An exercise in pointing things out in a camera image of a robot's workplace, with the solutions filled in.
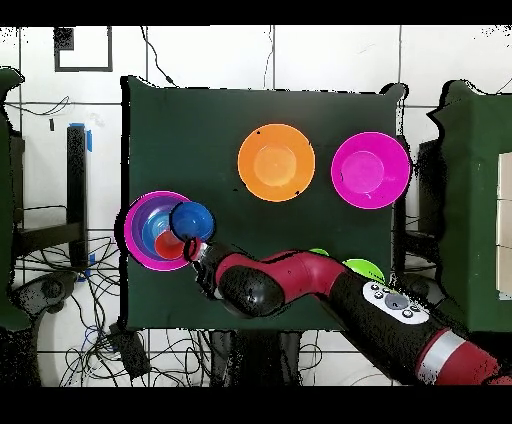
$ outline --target orange bowl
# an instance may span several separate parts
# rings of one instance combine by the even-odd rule
[[[238,173],[255,196],[283,202],[308,187],[315,173],[315,153],[299,130],[284,124],[264,125],[242,143]]]

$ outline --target black frame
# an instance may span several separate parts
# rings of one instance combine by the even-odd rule
[[[23,153],[25,142],[20,133],[11,136],[13,168],[14,222],[23,221]],[[24,230],[15,228],[13,251],[16,257],[47,247],[69,243],[71,266],[85,270],[87,253],[87,175],[85,128],[70,126],[67,130],[67,209],[66,224]]]

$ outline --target pink bowl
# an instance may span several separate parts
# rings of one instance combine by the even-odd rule
[[[394,138],[364,132],[346,140],[332,160],[331,179],[347,203],[361,209],[390,205],[404,192],[411,174],[409,155]]]

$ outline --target blue bowl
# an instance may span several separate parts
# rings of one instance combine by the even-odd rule
[[[170,213],[170,228],[181,241],[198,238],[208,241],[213,235],[215,223],[210,211],[196,202],[184,202]]]

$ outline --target magenta bowl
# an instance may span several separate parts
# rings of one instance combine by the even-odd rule
[[[174,271],[188,265],[183,256],[168,260],[150,251],[143,242],[144,224],[155,213],[170,212],[181,202],[188,202],[185,196],[172,191],[153,191],[133,202],[124,222],[124,239],[131,256],[144,267],[153,271]]]
[[[361,209],[379,209],[393,203],[407,187],[410,174],[406,150],[393,137],[378,132],[347,139],[331,165],[331,179],[338,194]]]

